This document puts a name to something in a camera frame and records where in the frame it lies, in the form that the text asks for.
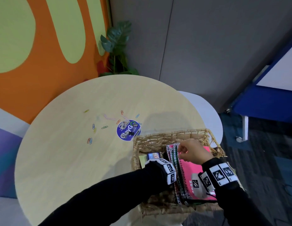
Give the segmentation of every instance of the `yellow sticky note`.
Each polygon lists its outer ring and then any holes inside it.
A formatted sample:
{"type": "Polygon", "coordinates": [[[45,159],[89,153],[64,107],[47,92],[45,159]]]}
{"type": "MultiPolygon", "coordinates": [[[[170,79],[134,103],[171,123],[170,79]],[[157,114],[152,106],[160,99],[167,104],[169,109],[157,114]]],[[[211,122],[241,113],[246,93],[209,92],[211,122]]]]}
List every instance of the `yellow sticky note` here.
{"type": "Polygon", "coordinates": [[[139,156],[139,158],[140,158],[141,167],[144,168],[145,167],[145,163],[147,161],[147,155],[139,156]]]}

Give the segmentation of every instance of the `green painted shape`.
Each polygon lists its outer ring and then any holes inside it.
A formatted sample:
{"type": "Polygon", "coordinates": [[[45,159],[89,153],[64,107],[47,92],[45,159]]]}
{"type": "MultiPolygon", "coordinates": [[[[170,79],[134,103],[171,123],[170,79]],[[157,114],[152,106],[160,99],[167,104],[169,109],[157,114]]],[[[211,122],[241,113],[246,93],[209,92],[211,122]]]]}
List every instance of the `green painted shape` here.
{"type": "Polygon", "coordinates": [[[77,63],[85,49],[85,30],[77,0],[46,0],[65,59],[77,63]]]}
{"type": "Polygon", "coordinates": [[[27,0],[0,0],[0,73],[17,68],[27,59],[35,28],[27,0]]]}
{"type": "Polygon", "coordinates": [[[102,13],[102,7],[100,0],[86,0],[88,3],[88,11],[91,18],[91,24],[93,26],[94,36],[97,43],[97,48],[101,56],[104,55],[105,50],[102,47],[100,37],[106,36],[105,23],[102,13]]]}

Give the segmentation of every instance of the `wicker basket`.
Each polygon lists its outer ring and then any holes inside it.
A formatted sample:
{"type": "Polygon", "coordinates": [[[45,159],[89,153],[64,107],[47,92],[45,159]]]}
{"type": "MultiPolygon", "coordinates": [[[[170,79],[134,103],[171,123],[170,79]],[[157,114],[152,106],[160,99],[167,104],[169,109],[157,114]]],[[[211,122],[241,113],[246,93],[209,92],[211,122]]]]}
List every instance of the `wicker basket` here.
{"type": "MultiPolygon", "coordinates": [[[[173,144],[180,140],[186,139],[199,140],[204,146],[210,147],[214,142],[217,147],[210,150],[215,157],[224,157],[225,153],[221,146],[216,142],[215,137],[209,129],[194,129],[194,130],[181,130],[168,133],[156,133],[145,136],[137,136],[133,140],[133,157],[132,169],[141,169],[139,154],[151,152],[165,152],[166,145],[173,144]]],[[[173,213],[192,213],[194,211],[213,211],[221,210],[217,203],[204,203],[198,205],[179,205],[175,198],[174,186],[169,190],[160,193],[159,195],[151,196],[147,202],[141,203],[138,207],[142,216],[158,215],[158,214],[173,214],[173,213]]]]}

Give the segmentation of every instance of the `dark gray carpet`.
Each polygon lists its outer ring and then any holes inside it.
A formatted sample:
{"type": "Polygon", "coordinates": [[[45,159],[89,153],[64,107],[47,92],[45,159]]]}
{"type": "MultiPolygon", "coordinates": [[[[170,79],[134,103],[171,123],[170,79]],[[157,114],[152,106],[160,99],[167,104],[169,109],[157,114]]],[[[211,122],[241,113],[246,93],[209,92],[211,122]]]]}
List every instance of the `dark gray carpet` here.
{"type": "MultiPolygon", "coordinates": [[[[242,133],[241,117],[220,117],[221,146],[246,192],[273,225],[292,226],[292,124],[249,118],[249,140],[239,145],[235,136],[242,133]]],[[[222,212],[193,213],[183,226],[218,226],[223,219],[222,212]]]]}

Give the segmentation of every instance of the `round table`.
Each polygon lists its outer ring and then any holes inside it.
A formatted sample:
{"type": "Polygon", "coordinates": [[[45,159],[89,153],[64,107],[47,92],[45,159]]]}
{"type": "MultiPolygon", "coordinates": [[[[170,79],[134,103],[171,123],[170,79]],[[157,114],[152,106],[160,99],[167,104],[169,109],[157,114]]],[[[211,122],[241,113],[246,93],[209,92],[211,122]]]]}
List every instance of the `round table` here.
{"type": "MultiPolygon", "coordinates": [[[[209,102],[207,102],[201,96],[198,96],[193,93],[188,93],[184,91],[179,91],[182,95],[185,96],[191,102],[191,104],[196,108],[197,112],[201,116],[204,121],[204,125],[206,128],[210,129],[217,143],[221,143],[223,137],[223,127],[220,120],[220,117],[216,110],[211,106],[209,102]]],[[[211,147],[217,147],[214,142],[211,143],[211,147]]]]}
{"type": "Polygon", "coordinates": [[[105,76],[72,87],[38,114],[17,154],[16,193],[33,226],[82,190],[131,171],[133,142],[116,134],[121,110],[142,123],[141,134],[205,128],[188,99],[151,78],[105,76]]]}

